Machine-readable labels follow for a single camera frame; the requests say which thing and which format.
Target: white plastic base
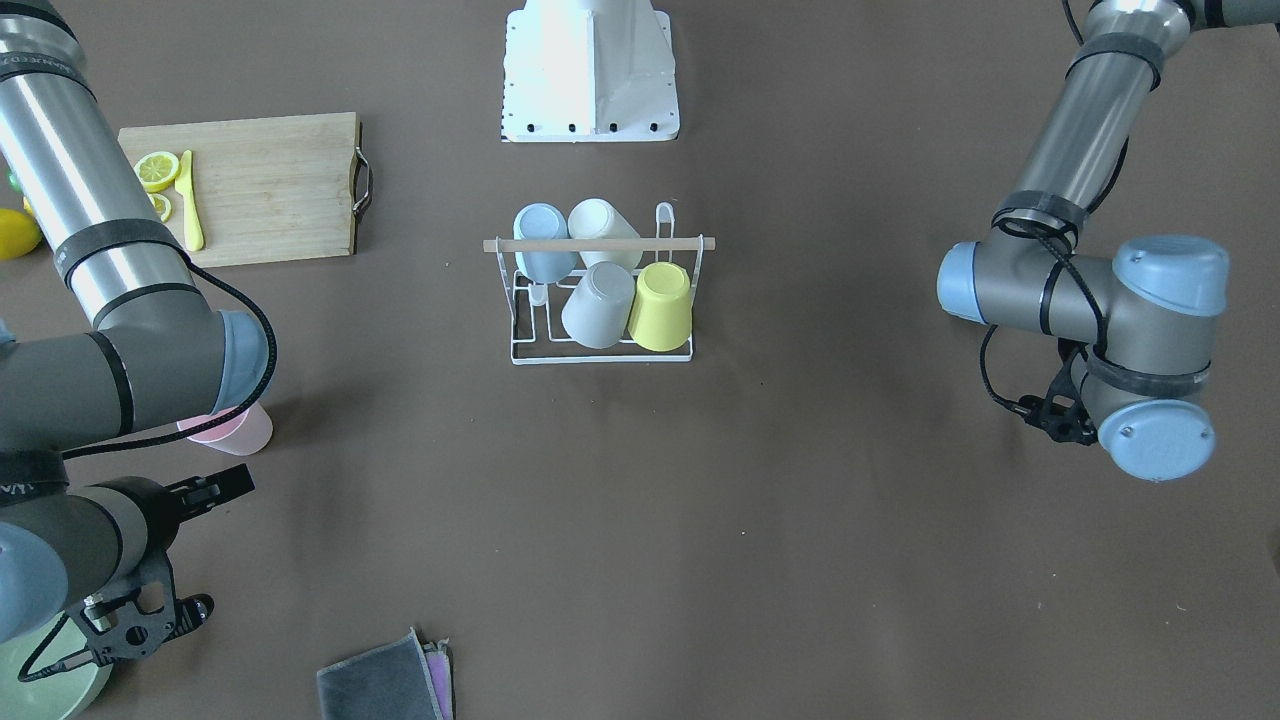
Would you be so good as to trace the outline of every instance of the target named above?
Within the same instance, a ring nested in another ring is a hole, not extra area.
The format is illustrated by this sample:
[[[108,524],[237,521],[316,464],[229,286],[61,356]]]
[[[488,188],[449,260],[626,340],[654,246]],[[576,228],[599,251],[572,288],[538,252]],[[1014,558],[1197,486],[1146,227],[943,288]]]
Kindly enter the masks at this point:
[[[503,68],[507,142],[680,133],[671,18],[649,0],[529,0],[507,18]]]

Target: cutting board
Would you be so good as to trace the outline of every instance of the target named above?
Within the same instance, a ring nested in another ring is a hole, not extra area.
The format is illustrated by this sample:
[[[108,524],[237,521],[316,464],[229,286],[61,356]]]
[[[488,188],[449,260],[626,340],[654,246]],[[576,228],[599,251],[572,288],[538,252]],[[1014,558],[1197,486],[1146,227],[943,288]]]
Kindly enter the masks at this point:
[[[355,113],[294,115],[178,126],[124,128],[120,147],[137,163],[147,152],[192,151],[196,209],[205,249],[201,266],[246,265],[356,251]],[[183,238],[183,200],[165,223]]]

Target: yellow knife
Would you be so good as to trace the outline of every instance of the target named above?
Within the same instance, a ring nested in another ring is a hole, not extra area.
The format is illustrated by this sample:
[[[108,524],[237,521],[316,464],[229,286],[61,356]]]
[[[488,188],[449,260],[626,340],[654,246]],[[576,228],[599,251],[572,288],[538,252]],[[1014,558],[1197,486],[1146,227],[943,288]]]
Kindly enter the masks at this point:
[[[182,196],[183,240],[187,243],[187,250],[195,252],[205,247],[205,231],[200,227],[200,215],[196,213],[196,188],[192,184],[191,163],[191,150],[184,150],[182,159],[178,160],[178,179],[173,181],[173,187]]]

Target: green object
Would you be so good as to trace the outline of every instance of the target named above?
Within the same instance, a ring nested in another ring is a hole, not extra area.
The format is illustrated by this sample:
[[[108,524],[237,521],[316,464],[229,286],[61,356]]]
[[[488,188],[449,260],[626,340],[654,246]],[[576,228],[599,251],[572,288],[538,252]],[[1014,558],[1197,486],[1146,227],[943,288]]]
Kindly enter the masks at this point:
[[[111,666],[88,664],[33,683],[19,683],[18,671],[36,650],[45,634],[54,628],[50,620],[44,628],[0,644],[0,716],[5,720],[68,720],[79,715],[97,693],[102,691]],[[74,623],[67,623],[54,642],[45,648],[33,670],[84,647],[84,635]]]

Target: yellow lemon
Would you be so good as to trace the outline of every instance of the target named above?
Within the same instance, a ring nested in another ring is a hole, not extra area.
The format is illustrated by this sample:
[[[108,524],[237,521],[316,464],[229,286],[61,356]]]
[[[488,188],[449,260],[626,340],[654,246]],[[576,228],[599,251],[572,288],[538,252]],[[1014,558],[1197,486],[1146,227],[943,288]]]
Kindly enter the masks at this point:
[[[178,177],[178,156],[173,152],[148,152],[133,165],[133,174],[142,181],[142,190],[160,192]]]
[[[20,258],[40,245],[44,236],[31,215],[0,208],[0,260]]]
[[[161,223],[168,220],[169,215],[173,215],[173,202],[168,197],[155,192],[148,192],[147,197],[151,199],[151,206],[156,209],[156,215],[160,215]]]

